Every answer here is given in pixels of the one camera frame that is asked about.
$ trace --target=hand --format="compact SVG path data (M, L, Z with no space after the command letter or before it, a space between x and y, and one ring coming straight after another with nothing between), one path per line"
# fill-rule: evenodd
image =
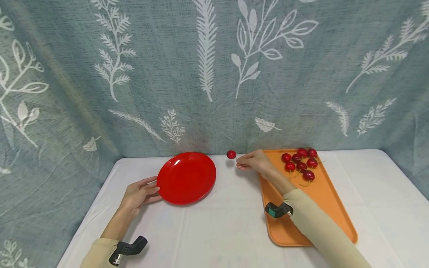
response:
M160 201L159 187L154 182L157 177L150 177L128 185L119 210L129 211L133 217L137 216L144 204Z
M240 170L255 170L267 180L273 173L278 173L278 170L261 149L238 158L237 168Z

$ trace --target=red plate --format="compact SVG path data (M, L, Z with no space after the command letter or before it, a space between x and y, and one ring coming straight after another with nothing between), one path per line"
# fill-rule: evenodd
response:
M175 205L187 205L206 196L216 180L213 161L202 153L188 152L170 159L158 174L162 198Z

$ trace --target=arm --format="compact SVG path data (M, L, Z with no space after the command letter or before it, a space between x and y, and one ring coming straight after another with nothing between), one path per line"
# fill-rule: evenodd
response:
M109 263L109 258L116 250L134 218L139 214L142 205L159 201L159 187L154 181L157 177L147 178L130 184L125 191L124 198L101 237L91 246L91 249L82 261L81 268L115 268Z
M308 195L279 173L262 150L238 158L237 168L256 170L274 185L284 202L293 208L290 219L331 268L371 268L341 228Z

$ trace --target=left hand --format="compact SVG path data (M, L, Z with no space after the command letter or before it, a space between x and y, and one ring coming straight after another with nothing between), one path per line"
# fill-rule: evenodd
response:
M142 205L162 200L159 187L154 182L156 179L154 176L128 185L119 209L127 210L135 217Z

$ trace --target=black device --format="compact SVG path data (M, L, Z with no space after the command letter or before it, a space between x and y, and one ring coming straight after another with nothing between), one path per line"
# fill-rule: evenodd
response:
M280 206L276 206L270 202L265 206L265 212L273 218L280 218L285 214L292 216L293 208L284 202Z
M137 255L145 248L147 244L148 240L142 236L139 236L131 245L121 241L118 243L116 250L110 256L109 263L114 266L119 266L119 262L121 261L121 257L123 255Z

